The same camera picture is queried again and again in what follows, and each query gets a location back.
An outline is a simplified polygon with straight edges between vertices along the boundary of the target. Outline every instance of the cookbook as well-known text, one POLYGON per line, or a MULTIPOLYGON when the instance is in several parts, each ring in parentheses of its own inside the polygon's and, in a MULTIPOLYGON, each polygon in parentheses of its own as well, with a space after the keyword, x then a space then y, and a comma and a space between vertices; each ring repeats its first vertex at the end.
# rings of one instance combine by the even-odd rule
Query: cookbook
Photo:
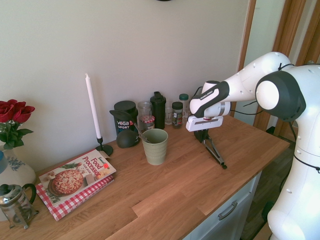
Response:
POLYGON ((42 184, 39 183, 35 186, 36 193, 39 195, 45 206, 48 208, 51 215, 54 217, 56 221, 59 221, 64 216, 72 212, 74 209, 79 207, 93 195, 98 193, 100 190, 104 189, 110 183, 114 181, 114 176, 109 175, 102 180, 96 182, 92 186, 86 188, 85 190, 78 192, 76 195, 70 197, 69 199, 65 200, 64 202, 60 203, 57 206, 53 206, 50 198, 48 197, 45 189, 43 188, 42 184))
POLYGON ((93 149, 39 176, 53 206, 92 186, 116 169, 93 149))

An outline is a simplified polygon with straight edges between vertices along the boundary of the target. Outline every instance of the kitchen counter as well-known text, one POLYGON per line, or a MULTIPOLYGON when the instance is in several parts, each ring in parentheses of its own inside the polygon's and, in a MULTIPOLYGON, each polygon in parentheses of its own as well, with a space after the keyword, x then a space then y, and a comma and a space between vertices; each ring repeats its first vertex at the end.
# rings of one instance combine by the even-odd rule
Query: kitchen counter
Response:
POLYGON ((121 149, 110 163, 115 180, 55 221, 37 196, 39 214, 28 229, 0 222, 0 239, 180 240, 215 212, 289 143, 226 116, 209 134, 227 165, 223 169, 184 127, 166 126, 166 160, 150 165, 143 145, 121 149))

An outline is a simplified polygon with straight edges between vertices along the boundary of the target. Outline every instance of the black candle holder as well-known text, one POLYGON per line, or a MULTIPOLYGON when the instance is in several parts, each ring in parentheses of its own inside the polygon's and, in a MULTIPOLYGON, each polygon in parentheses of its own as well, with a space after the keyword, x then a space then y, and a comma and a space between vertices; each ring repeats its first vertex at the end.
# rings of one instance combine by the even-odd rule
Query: black candle holder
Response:
POLYGON ((97 146, 95 149, 97 149, 98 151, 104 151, 108 156, 110 156, 114 152, 114 149, 112 148, 112 146, 107 144, 102 145, 104 141, 102 137, 97 138, 96 140, 98 141, 100 146, 97 146))

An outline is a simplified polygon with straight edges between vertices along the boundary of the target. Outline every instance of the white cabinet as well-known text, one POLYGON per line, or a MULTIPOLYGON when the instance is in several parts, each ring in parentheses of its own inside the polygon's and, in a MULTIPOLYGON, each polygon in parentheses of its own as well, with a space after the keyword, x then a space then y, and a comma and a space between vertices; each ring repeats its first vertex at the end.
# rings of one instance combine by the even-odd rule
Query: white cabinet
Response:
POLYGON ((261 172, 183 240, 239 240, 261 172))

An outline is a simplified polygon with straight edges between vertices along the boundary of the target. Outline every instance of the glass carafe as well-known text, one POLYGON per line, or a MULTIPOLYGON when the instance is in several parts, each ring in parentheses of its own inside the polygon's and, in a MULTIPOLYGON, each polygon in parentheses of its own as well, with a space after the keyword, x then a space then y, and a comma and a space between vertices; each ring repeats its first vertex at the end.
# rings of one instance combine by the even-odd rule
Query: glass carafe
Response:
POLYGON ((0 186, 0 209, 10 222, 10 228, 14 226, 29 227, 28 223, 38 213, 32 206, 36 198, 35 185, 28 183, 23 187, 19 185, 2 184, 0 186), (29 200, 25 190, 30 187, 32 196, 29 200))

